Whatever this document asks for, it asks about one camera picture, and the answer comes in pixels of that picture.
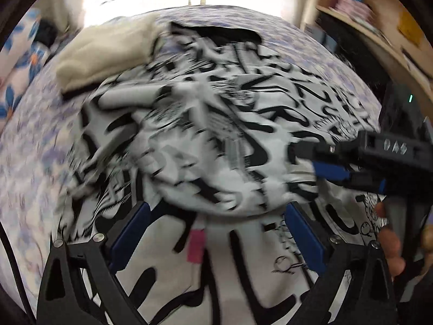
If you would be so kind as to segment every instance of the human hand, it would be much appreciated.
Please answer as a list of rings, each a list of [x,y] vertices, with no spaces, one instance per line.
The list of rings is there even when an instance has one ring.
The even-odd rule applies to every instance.
[[[375,206],[375,210],[379,217],[386,217],[383,202],[378,203]],[[394,278],[400,275],[406,267],[406,262],[401,257],[401,241],[397,234],[389,227],[385,226],[378,234],[378,241],[382,245],[391,277]],[[421,275],[424,275],[433,265],[433,225],[426,224],[422,234],[421,246],[424,249],[425,260]]]

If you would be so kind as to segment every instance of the finger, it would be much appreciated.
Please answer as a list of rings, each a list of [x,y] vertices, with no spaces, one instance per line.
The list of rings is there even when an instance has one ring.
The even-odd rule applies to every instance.
[[[406,267],[406,262],[400,256],[386,259],[389,273],[392,277],[400,275]]]
[[[378,234],[378,241],[382,245],[386,258],[400,256],[401,242],[393,230],[387,227],[382,228]]]
[[[383,202],[378,202],[375,206],[375,210],[376,210],[376,214],[378,215],[378,217],[384,218],[386,217],[386,212],[385,212],[385,204],[383,204]]]

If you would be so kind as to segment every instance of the yellow object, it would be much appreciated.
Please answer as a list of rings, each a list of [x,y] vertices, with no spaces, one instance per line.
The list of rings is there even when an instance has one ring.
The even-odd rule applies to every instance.
[[[400,15],[398,30],[407,40],[413,42],[417,47],[419,47],[421,39],[424,36],[423,31],[406,9],[404,9]]]

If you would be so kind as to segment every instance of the black cable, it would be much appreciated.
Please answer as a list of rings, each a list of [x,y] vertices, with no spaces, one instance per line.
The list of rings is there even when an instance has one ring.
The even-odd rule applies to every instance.
[[[19,293],[19,297],[21,298],[22,305],[24,306],[24,310],[27,313],[27,317],[30,320],[32,325],[36,325],[36,318],[33,314],[32,307],[30,307],[29,299],[27,298],[27,294],[25,293],[24,284],[22,283],[21,274],[19,273],[18,263],[15,259],[14,251],[12,250],[12,246],[10,245],[9,239],[7,238],[6,231],[3,228],[3,225],[0,221],[0,240],[3,244],[4,250],[6,251],[7,258],[9,259],[10,268],[12,269],[12,273],[14,274],[15,283],[17,284],[17,289]]]

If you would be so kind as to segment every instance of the floral bedsheet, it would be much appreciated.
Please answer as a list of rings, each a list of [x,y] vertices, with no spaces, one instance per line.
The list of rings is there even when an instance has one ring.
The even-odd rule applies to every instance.
[[[210,5],[159,12],[160,23],[176,20],[190,25],[252,29],[261,35],[265,46],[280,53],[285,61],[317,72],[354,92],[372,118],[379,115],[380,103],[348,66],[278,17],[240,7]],[[167,40],[160,55],[176,51],[174,44]],[[0,138],[0,220],[14,249],[34,311],[50,248],[53,212],[68,177],[69,129],[86,97],[62,101],[55,79],[55,64],[56,58],[34,79]],[[21,305],[1,244],[0,283]]]

